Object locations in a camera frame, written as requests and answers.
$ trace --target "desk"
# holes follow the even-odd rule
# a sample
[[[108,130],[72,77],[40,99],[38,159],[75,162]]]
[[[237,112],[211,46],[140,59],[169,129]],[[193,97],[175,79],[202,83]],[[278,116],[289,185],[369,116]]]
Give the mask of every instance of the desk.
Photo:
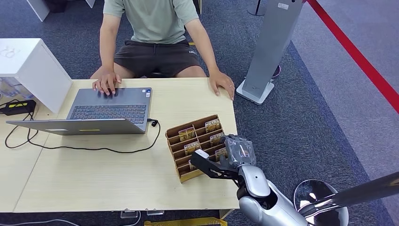
[[[75,80],[58,115],[65,119],[79,88],[92,80]],[[216,97],[208,78],[133,79],[122,87],[152,87],[149,117],[159,120],[161,132],[150,150],[118,154],[109,151],[43,149],[15,212],[110,210],[238,209],[232,181],[206,175],[180,183],[167,146],[165,131],[218,114],[226,133],[237,133],[232,101],[221,90]],[[148,147],[158,128],[146,135],[67,136],[50,134],[46,146],[110,147],[132,151]]]
[[[2,98],[0,104],[12,100]],[[12,212],[18,202],[26,182],[33,170],[33,167],[40,155],[41,148],[29,144],[16,149],[8,149],[4,145],[4,140],[9,132],[14,128],[13,125],[6,124],[10,120],[22,120],[26,114],[5,116],[0,115],[0,212]],[[36,105],[36,119],[54,119],[52,114],[44,105]],[[17,128],[8,140],[8,145],[16,146],[26,141],[28,129]],[[43,145],[47,140],[48,134],[39,133],[33,141]]]

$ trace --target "laptop sticker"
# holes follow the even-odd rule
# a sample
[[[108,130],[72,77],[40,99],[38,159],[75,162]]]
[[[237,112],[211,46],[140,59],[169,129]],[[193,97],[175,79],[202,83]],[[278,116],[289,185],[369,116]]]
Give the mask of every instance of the laptop sticker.
[[[68,131],[67,129],[46,129],[48,131]]]
[[[87,131],[100,131],[100,130],[99,129],[80,129],[79,131],[87,132]]]

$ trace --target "stand base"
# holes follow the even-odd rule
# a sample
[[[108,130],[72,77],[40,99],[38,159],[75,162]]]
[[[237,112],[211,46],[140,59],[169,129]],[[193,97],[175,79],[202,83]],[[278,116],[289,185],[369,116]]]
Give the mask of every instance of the stand base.
[[[300,183],[294,192],[294,205],[296,211],[310,202],[322,199],[337,193],[337,191],[326,182],[321,180],[306,180]],[[330,210],[306,219],[314,226],[347,226],[349,213],[347,207]]]
[[[248,7],[247,11],[248,13],[254,15],[254,16],[263,16],[266,13],[266,7],[259,7],[258,12],[256,12],[256,7],[257,6],[250,6]]]
[[[260,98],[257,98],[254,95],[248,93],[247,91],[242,90],[242,86],[244,85],[244,82],[245,82],[245,79],[236,89],[237,94],[251,102],[254,102],[254,104],[256,104],[256,105],[261,105],[264,102],[264,100],[266,99],[266,97],[269,95],[271,90],[274,88],[274,84],[269,82],[266,85],[266,88],[264,89],[262,96]]]

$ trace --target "black cable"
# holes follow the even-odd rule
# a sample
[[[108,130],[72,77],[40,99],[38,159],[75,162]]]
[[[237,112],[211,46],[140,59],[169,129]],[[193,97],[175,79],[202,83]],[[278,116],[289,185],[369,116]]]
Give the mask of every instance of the black cable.
[[[17,102],[19,102],[19,100],[17,100],[17,99],[13,99],[13,100],[10,100],[10,101],[8,101],[8,102],[5,102],[5,103],[3,103],[3,104],[0,104],[0,107],[1,107],[1,106],[3,106],[3,105],[6,105],[6,104],[12,103],[12,102],[14,102],[14,101],[17,101]]]
[[[14,102],[14,101],[18,101],[18,100],[17,99],[13,99],[13,100],[11,100],[11,101],[9,101],[7,103],[1,104],[0,106],[6,105],[6,104]],[[29,116],[31,117],[30,120],[33,121],[34,120],[33,119],[33,115],[34,115],[34,110],[33,110],[32,113],[28,113],[28,115],[23,119],[23,121],[25,121],[26,118],[28,118]],[[147,148],[143,148],[143,149],[139,149],[139,150],[135,150],[135,151],[131,151],[131,152],[120,152],[120,151],[116,151],[116,150],[113,150],[113,149],[110,149],[110,148],[107,148],[107,147],[101,147],[101,148],[85,148],[85,147],[69,147],[69,146],[46,147],[46,146],[43,146],[43,145],[35,144],[35,143],[33,143],[31,141],[39,132],[38,130],[36,130],[36,133],[32,137],[29,137],[31,135],[31,129],[28,129],[28,135],[27,135],[27,138],[26,138],[27,140],[24,143],[22,143],[20,145],[17,145],[17,146],[14,146],[14,147],[11,147],[11,146],[9,146],[7,144],[7,141],[8,141],[8,138],[11,136],[11,134],[18,128],[18,126],[15,126],[11,130],[11,132],[7,135],[6,140],[4,141],[4,143],[5,143],[6,147],[10,148],[10,149],[21,147],[22,145],[24,145],[24,144],[29,142],[29,144],[31,144],[31,145],[38,146],[38,147],[41,147],[41,148],[51,149],[51,150],[58,149],[58,148],[69,148],[69,149],[74,149],[74,150],[87,150],[87,151],[108,150],[108,151],[116,152],[116,153],[136,153],[136,152],[141,152],[141,151],[145,151],[145,150],[148,150],[148,149],[152,148],[155,145],[155,142],[157,142],[158,137],[160,136],[161,124],[158,122],[158,120],[156,120],[156,119],[147,119],[147,122],[152,122],[151,125],[153,127],[158,125],[158,134],[157,134],[154,142],[151,144],[151,146],[149,146]]]
[[[143,148],[143,149],[139,149],[139,150],[135,150],[135,151],[131,151],[131,152],[120,152],[120,151],[112,150],[112,149],[107,148],[107,147],[101,147],[101,148],[85,148],[85,147],[69,147],[69,146],[46,147],[46,146],[43,146],[43,145],[35,144],[35,143],[33,143],[31,141],[32,138],[33,138],[33,137],[29,138],[29,135],[31,133],[31,129],[28,130],[27,142],[29,142],[31,145],[38,146],[38,147],[41,147],[41,148],[51,149],[51,150],[52,149],[58,149],[58,148],[69,148],[69,149],[73,149],[73,150],[87,150],[87,151],[108,150],[108,151],[116,152],[116,153],[136,153],[136,152],[141,152],[141,151],[145,151],[145,150],[148,150],[148,149],[152,148],[154,146],[155,142],[157,142],[157,139],[158,139],[158,137],[160,135],[160,132],[161,132],[161,124],[158,122],[158,120],[154,120],[154,119],[148,119],[147,120],[147,122],[151,122],[151,121],[152,121],[151,125],[153,127],[155,127],[158,124],[158,134],[157,134],[154,142],[152,143],[151,146],[149,146],[147,148]]]
[[[3,105],[6,105],[6,104],[10,104],[10,103],[15,102],[15,101],[19,102],[19,100],[13,99],[13,100],[8,101],[8,102],[6,102],[6,103],[0,104],[0,107],[3,106]],[[23,119],[23,121],[25,121],[29,116],[31,117],[30,120],[33,120],[33,115],[34,115],[34,114],[35,114],[35,111],[33,110],[32,113],[28,113],[28,115],[25,116],[25,118]],[[11,146],[9,146],[9,145],[7,144],[8,138],[11,136],[11,134],[12,134],[17,128],[18,128],[18,126],[15,126],[15,127],[11,130],[11,132],[7,135],[6,140],[4,141],[4,144],[5,144],[5,146],[6,146],[7,148],[11,148],[11,149],[12,149],[12,148],[17,148],[17,147],[21,147],[22,145],[28,143],[28,141],[25,141],[25,142],[23,142],[22,144],[17,145],[17,146],[14,146],[14,147],[11,147]],[[33,135],[33,137],[31,137],[31,139],[33,139],[33,138],[38,134],[38,132],[39,132],[39,131],[37,130],[36,133]]]
[[[3,104],[0,104],[0,107],[4,106],[4,105],[6,105],[6,104],[10,104],[10,103],[12,103],[12,102],[14,102],[14,101],[17,101],[17,102],[19,102],[19,100],[17,100],[17,99],[13,99],[13,100],[10,100],[10,101],[8,101],[8,102],[5,102],[5,103],[3,103]]]
[[[29,116],[31,117],[30,120],[33,120],[33,114],[32,114],[32,113],[28,113],[28,115],[23,119],[23,121],[25,121],[26,118],[28,118]],[[17,146],[14,146],[14,147],[11,147],[11,146],[9,146],[9,145],[7,144],[8,138],[11,136],[11,134],[12,134],[18,127],[19,127],[19,126],[15,126],[15,127],[11,130],[11,132],[7,135],[6,140],[4,141],[4,144],[6,145],[6,147],[8,147],[8,148],[10,148],[10,149],[17,148],[17,147],[21,147],[22,145],[24,145],[24,144],[26,144],[26,143],[29,142],[29,141],[27,140],[27,141],[23,142],[22,144],[17,145]],[[33,139],[38,133],[39,133],[39,131],[37,130],[36,133],[35,133],[30,139]]]

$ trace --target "yellow object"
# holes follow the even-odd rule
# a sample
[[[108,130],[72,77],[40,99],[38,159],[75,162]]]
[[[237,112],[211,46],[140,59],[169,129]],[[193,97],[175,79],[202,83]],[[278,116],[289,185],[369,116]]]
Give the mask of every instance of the yellow object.
[[[27,106],[28,103],[22,103],[22,104],[17,104],[17,105],[9,105],[8,107],[22,107],[22,106]]]
[[[227,226],[227,222],[217,218],[195,218],[185,220],[171,220],[163,222],[145,221],[144,226],[202,226],[202,225],[220,225]]]
[[[80,129],[79,131],[86,132],[86,131],[100,131],[99,129]]]

